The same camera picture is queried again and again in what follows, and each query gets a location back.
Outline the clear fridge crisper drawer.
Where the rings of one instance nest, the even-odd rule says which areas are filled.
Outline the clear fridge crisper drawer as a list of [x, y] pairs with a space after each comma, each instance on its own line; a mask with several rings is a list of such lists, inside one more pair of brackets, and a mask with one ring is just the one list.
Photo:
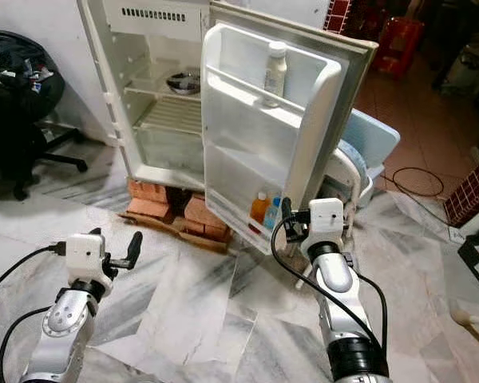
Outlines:
[[199, 135], [153, 128], [136, 130], [142, 163], [149, 167], [181, 169], [202, 174], [203, 143]]

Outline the orange drink bottle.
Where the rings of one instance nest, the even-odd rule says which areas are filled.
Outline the orange drink bottle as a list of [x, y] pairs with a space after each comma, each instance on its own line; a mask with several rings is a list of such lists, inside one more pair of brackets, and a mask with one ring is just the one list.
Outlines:
[[251, 202], [250, 209], [250, 219], [252, 223], [258, 223], [261, 225], [265, 215], [267, 214], [267, 209], [270, 205], [270, 200], [268, 194], [265, 191], [258, 191], [255, 194], [255, 199]]

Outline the brown wooden board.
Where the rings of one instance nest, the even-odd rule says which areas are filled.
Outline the brown wooden board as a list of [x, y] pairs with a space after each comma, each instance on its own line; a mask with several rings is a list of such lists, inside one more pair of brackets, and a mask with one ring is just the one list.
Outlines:
[[184, 219], [182, 218], [175, 218], [172, 223], [164, 223], [163, 220], [152, 218], [152, 216], [138, 215], [132, 212], [122, 212], [119, 216], [127, 225], [151, 227], [173, 235], [193, 246], [206, 249], [206, 251], [222, 253], [222, 255], [228, 254], [228, 242], [218, 242], [185, 232]]

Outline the white plastic bottle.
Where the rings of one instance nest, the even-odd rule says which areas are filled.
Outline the white plastic bottle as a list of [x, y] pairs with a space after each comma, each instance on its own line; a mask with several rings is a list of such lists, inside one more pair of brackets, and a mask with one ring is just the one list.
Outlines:
[[263, 89], [279, 99], [284, 98], [284, 83], [287, 73], [287, 44], [272, 41], [268, 46]]

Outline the red brick stack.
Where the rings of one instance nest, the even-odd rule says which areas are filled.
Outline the red brick stack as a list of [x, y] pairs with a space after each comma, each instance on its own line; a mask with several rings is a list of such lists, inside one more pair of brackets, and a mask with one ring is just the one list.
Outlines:
[[170, 215], [165, 186], [129, 179], [128, 191], [131, 200], [126, 211], [130, 214], [147, 215], [156, 219], [166, 219]]
[[184, 232], [219, 243], [228, 243], [230, 229], [207, 208], [204, 195], [195, 194], [184, 207]]

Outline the red plastic crate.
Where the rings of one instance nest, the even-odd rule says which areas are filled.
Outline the red plastic crate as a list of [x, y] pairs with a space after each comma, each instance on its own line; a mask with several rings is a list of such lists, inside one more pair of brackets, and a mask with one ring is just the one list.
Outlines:
[[406, 76], [422, 39], [426, 24], [415, 19], [394, 16], [383, 25], [378, 52], [372, 69], [388, 73], [393, 79]]

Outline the light blue plastic chair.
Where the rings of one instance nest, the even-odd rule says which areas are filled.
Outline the light blue plastic chair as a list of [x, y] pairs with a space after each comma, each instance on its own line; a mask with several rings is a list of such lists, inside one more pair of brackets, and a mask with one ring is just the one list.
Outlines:
[[400, 132], [353, 109], [342, 139], [328, 158], [319, 198], [338, 198], [347, 211], [365, 207], [383, 172], [383, 161], [401, 139]]

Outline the blue drink bottle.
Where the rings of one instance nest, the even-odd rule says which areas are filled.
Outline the blue drink bottle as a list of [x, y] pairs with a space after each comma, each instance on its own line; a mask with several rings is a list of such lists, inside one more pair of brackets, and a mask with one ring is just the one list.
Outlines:
[[266, 208], [264, 218], [262, 219], [263, 227], [265, 227], [266, 230], [272, 231], [275, 229], [277, 220], [279, 220], [280, 204], [280, 195], [275, 195], [271, 198], [268, 208]]

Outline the white plastic tube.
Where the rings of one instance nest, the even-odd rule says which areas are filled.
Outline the white plastic tube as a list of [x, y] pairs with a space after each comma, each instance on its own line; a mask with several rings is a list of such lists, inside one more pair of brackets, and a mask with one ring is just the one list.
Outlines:
[[455, 300], [450, 300], [449, 302], [449, 314], [452, 320], [462, 327], [479, 326], [479, 316], [474, 316], [470, 311], [463, 309]]

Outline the black office chair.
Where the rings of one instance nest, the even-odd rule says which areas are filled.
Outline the black office chair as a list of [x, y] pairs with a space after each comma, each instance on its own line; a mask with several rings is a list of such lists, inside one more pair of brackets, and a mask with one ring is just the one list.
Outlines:
[[38, 160], [72, 164], [79, 172], [89, 170], [81, 158], [53, 153], [53, 149], [65, 142], [82, 142], [82, 131], [71, 128], [53, 140], [47, 140], [42, 134], [39, 121], [57, 106], [58, 103], [42, 99], [25, 86], [0, 85], [0, 172], [13, 182], [12, 194], [17, 200], [28, 197], [27, 188], [33, 181], [33, 168]]

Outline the steel bowl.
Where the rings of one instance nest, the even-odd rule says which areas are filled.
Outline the steel bowl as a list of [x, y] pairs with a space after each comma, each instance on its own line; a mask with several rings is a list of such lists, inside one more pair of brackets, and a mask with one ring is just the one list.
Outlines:
[[200, 92], [200, 75], [193, 72], [180, 72], [170, 74], [165, 84], [174, 94], [196, 95]]

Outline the black bag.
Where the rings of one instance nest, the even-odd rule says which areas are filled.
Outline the black bag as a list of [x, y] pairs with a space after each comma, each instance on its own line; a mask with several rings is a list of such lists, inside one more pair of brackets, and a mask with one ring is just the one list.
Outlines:
[[25, 86], [56, 104], [65, 92], [61, 69], [49, 51], [37, 41], [9, 30], [0, 30], [0, 85]]

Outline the red checkered panel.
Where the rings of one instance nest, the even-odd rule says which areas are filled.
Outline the red checkered panel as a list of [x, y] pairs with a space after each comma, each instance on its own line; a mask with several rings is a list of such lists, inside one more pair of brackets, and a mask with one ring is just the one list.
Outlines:
[[462, 227], [479, 214], [479, 165], [453, 191], [443, 208], [452, 227]]
[[346, 20], [349, 18], [349, 12], [352, 10], [353, 1], [354, 0], [328, 0], [323, 28], [332, 33], [342, 35], [346, 28]]

